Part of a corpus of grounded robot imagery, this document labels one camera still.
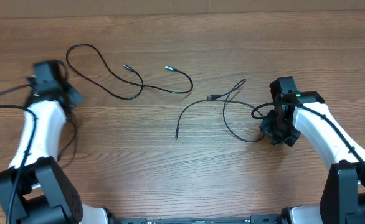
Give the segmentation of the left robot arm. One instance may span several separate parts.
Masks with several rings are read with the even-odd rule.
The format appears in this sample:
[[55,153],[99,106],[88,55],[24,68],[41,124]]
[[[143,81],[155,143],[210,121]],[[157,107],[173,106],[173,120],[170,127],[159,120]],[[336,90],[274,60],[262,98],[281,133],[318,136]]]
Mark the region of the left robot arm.
[[82,203],[58,164],[59,141],[72,108],[82,101],[60,60],[34,64],[21,109],[24,128],[15,157],[0,172],[0,205],[7,223],[118,223],[106,208]]

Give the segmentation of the black cable white tag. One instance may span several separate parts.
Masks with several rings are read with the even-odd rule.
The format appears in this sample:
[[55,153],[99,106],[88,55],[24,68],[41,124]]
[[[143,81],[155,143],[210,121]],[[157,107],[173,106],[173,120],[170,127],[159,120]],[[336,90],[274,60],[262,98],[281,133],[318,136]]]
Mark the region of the black cable white tag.
[[[252,108],[252,109],[254,109],[255,107],[254,106],[252,106],[252,105],[250,105],[250,104],[248,104],[248,103],[244,103],[244,102],[241,102],[241,101],[234,101],[234,100],[229,100],[229,101],[227,101],[227,102],[225,102],[224,100],[199,100],[199,101],[195,101],[195,102],[193,102],[193,103],[191,103],[191,104],[189,104],[189,105],[187,105],[182,111],[181,111],[181,113],[180,113],[180,115],[179,115],[179,117],[178,117],[178,121],[177,121],[177,124],[176,124],[176,130],[175,130],[175,140],[177,140],[178,139],[178,137],[179,137],[179,125],[180,125],[180,122],[181,122],[181,118],[182,118],[182,116],[183,116],[183,114],[184,114],[184,112],[187,110],[187,109],[189,109],[190,107],[192,107],[192,106],[194,106],[194,105],[196,105],[196,104],[199,104],[199,103],[205,103],[205,102],[220,102],[220,103],[225,103],[225,104],[228,104],[228,103],[235,103],[235,104],[240,104],[240,105],[244,105],[244,106],[248,106],[249,108]],[[264,139],[264,137],[265,137],[265,134],[261,134],[257,139],[254,139],[254,140],[248,140],[248,139],[244,139],[244,138],[242,138],[242,137],[240,137],[240,136],[238,136],[237,134],[235,134],[234,132],[233,132],[233,130],[231,130],[230,129],[230,127],[229,127],[229,125],[228,125],[228,123],[227,123],[227,121],[226,121],[226,118],[225,118],[225,106],[223,106],[223,110],[222,110],[222,112],[223,112],[223,115],[222,115],[222,117],[223,117],[223,121],[224,121],[224,125],[226,126],[226,128],[229,130],[229,132],[231,133],[231,135],[233,135],[235,138],[237,138],[238,140],[240,140],[240,141],[243,141],[243,142],[247,142],[247,143],[255,143],[255,142],[260,142],[261,140],[263,140]]]

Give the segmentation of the black cable silver plug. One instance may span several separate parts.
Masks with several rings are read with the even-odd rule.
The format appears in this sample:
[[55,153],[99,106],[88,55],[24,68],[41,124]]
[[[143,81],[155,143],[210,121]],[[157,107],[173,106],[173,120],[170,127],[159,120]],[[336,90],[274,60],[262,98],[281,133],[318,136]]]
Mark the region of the black cable silver plug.
[[[110,91],[109,89],[105,88],[103,85],[95,82],[91,78],[89,78],[89,77],[85,76],[84,74],[82,74],[79,70],[76,69],[75,66],[72,65],[72,63],[70,61],[70,55],[71,55],[72,51],[75,50],[75,49],[77,49],[78,47],[89,47],[89,48],[93,49],[94,51],[96,51],[96,53],[100,57],[100,60],[102,61],[103,65],[105,66],[105,68],[108,70],[108,72],[114,78],[116,78],[117,80],[119,80],[119,81],[121,81],[123,83],[129,84],[129,85],[133,85],[133,86],[136,86],[136,87],[139,87],[140,89],[138,90],[138,92],[135,95],[132,95],[132,96],[126,96],[126,97],[120,96],[120,95],[117,95],[114,92]],[[188,74],[186,74],[183,71],[178,70],[178,69],[176,69],[174,67],[168,66],[168,65],[165,65],[164,66],[164,69],[165,70],[169,70],[170,72],[177,72],[177,73],[185,76],[188,79],[188,81],[189,81],[189,89],[188,90],[185,90],[185,91],[172,91],[172,90],[167,90],[165,88],[161,88],[161,87],[158,87],[158,86],[145,85],[142,76],[136,70],[134,70],[133,68],[131,68],[129,65],[123,64],[123,68],[126,69],[126,70],[128,70],[129,72],[134,73],[138,77],[138,79],[139,79],[140,82],[139,83],[135,83],[135,82],[131,82],[131,81],[125,80],[124,78],[118,76],[116,73],[114,73],[110,69],[110,67],[108,66],[107,62],[103,58],[103,55],[101,54],[101,52],[94,45],[91,45],[91,44],[81,43],[81,44],[72,45],[71,47],[69,47],[67,49],[67,51],[65,53],[65,61],[66,61],[67,65],[70,67],[70,69],[75,74],[77,74],[81,78],[83,78],[83,79],[85,79],[85,80],[93,83],[94,85],[98,86],[99,88],[101,88],[102,90],[104,90],[105,92],[107,92],[112,97],[117,98],[119,100],[125,100],[125,101],[133,100],[133,99],[139,97],[142,94],[144,88],[152,88],[152,89],[155,89],[155,90],[163,91],[163,92],[170,93],[170,94],[174,94],[174,95],[190,94],[192,92],[193,88],[194,88],[194,82],[193,82],[192,78]]]

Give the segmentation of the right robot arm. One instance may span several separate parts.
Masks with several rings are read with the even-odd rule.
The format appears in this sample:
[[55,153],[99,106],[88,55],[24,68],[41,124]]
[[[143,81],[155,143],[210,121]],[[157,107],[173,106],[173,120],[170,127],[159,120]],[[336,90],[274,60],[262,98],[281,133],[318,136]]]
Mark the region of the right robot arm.
[[365,223],[365,149],[333,118],[316,91],[298,91],[293,77],[269,85],[274,107],[262,118],[260,130],[272,144],[292,147],[306,137],[328,170],[316,205],[282,210],[276,223]]

